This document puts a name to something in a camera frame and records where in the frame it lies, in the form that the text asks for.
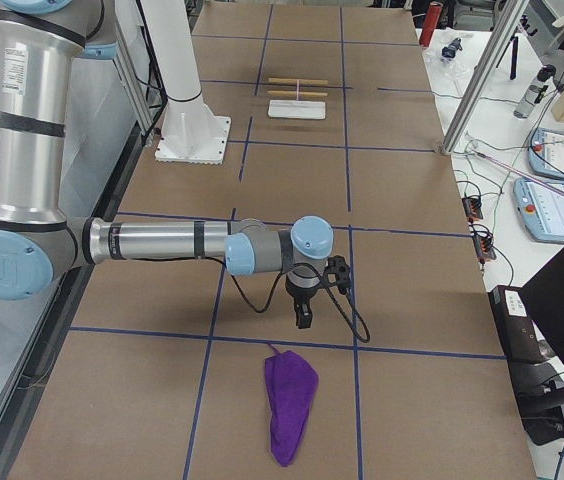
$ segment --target wooden stick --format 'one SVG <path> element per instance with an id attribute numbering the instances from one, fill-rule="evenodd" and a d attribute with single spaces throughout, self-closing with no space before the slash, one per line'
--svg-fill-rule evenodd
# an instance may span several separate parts
<path id="1" fill-rule="evenodd" d="M 300 81 L 300 85 L 308 85 L 308 86 L 317 86 L 323 87 L 329 84 L 328 80 L 311 80 L 307 78 L 269 78 L 269 83 L 275 83 L 277 85 L 297 85 L 298 80 Z"/>
<path id="2" fill-rule="evenodd" d="M 269 90 L 268 94 L 274 97 L 296 97 L 298 92 L 293 90 Z M 329 94 L 326 92 L 299 92 L 300 97 L 313 97 L 313 98 L 324 98 L 328 97 Z"/>

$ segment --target black band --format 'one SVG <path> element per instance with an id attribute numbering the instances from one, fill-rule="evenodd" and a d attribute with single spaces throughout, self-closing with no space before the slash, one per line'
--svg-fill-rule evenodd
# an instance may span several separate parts
<path id="1" fill-rule="evenodd" d="M 104 7 L 104 0 L 100 0 L 100 19 L 98 20 L 98 24 L 95 26 L 93 31 L 86 36 L 86 41 L 88 42 L 93 37 L 97 35 L 97 33 L 102 28 L 102 24 L 104 24 L 104 16 L 106 14 L 106 8 Z"/>
<path id="2" fill-rule="evenodd" d="M 188 103 L 188 102 L 192 102 L 193 100 L 199 98 L 200 95 L 202 95 L 202 90 L 200 90 L 200 93 L 198 93 L 195 97 L 187 98 L 186 100 L 178 100 L 177 98 L 169 97 L 168 95 L 166 96 L 166 98 L 168 98 L 169 100 L 173 100 L 174 102 L 178 102 L 178 103 Z"/>
<path id="3" fill-rule="evenodd" d="M 193 256 L 204 258 L 204 222 L 193 222 Z"/>
<path id="4" fill-rule="evenodd" d="M 36 30 L 43 30 L 45 32 L 52 33 L 58 37 L 65 38 L 70 42 L 73 42 L 82 48 L 86 45 L 85 38 L 79 33 L 69 30 L 68 28 L 61 27 L 55 23 L 51 23 L 47 20 L 42 20 L 38 17 L 33 17 L 31 15 L 26 15 L 24 13 L 17 13 L 11 10 L 0 10 L 0 20 L 5 22 L 19 23 L 26 25 L 27 27 L 35 28 Z"/>
<path id="5" fill-rule="evenodd" d="M 293 269 L 293 242 L 291 241 L 290 230 L 278 231 L 280 237 L 280 251 L 282 254 L 282 273 L 290 272 Z"/>
<path id="6" fill-rule="evenodd" d="M 120 251 L 120 230 L 121 223 L 112 223 L 109 227 L 109 255 L 113 260 L 124 260 Z"/>
<path id="7" fill-rule="evenodd" d="M 82 227 L 82 255 L 84 255 L 87 263 L 91 265 L 95 265 L 95 260 L 91 256 L 91 225 L 93 225 L 93 220 L 95 218 L 89 218 L 84 222 L 84 227 Z"/>
<path id="8" fill-rule="evenodd" d="M 0 230 L 7 232 L 48 233 L 66 229 L 66 222 L 60 223 L 19 223 L 0 220 Z"/>
<path id="9" fill-rule="evenodd" d="M 0 128 L 6 128 L 15 132 L 36 133 L 49 137 L 64 138 L 64 125 L 45 122 L 31 117 L 22 117 L 7 112 L 0 112 Z"/>

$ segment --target blue joint cap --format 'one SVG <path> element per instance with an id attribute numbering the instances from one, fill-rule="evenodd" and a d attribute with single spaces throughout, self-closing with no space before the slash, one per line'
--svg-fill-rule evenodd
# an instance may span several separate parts
<path id="1" fill-rule="evenodd" d="M 18 13 L 44 15 L 63 9 L 73 0 L 0 0 L 0 3 Z"/>
<path id="2" fill-rule="evenodd" d="M 87 45 L 79 58 L 88 60 L 113 60 L 118 54 L 118 42 L 108 45 Z"/>
<path id="3" fill-rule="evenodd" d="M 0 230 L 0 300 L 23 300 L 46 288 L 53 266 L 28 238 Z"/>
<path id="4" fill-rule="evenodd" d="M 231 275 L 252 275 L 255 271 L 255 252 L 249 237 L 244 233 L 226 237 L 224 259 Z"/>
<path id="5" fill-rule="evenodd" d="M 331 255 L 333 229 L 323 218 L 302 217 L 291 227 L 291 241 L 302 255 L 322 260 Z"/>

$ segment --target white foam block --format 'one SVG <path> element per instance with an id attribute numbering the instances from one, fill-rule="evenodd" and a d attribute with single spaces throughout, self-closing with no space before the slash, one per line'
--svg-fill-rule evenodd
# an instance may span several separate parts
<path id="1" fill-rule="evenodd" d="M 324 120 L 326 118 L 326 103 L 304 100 L 271 100 L 269 102 L 269 117 Z"/>

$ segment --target purple cloth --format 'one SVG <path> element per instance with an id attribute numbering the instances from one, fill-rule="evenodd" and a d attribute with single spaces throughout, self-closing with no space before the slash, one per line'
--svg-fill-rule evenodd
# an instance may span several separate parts
<path id="1" fill-rule="evenodd" d="M 287 350 L 264 361 L 271 406 L 271 452 L 283 467 L 293 462 L 318 388 L 318 374 L 298 354 Z"/>

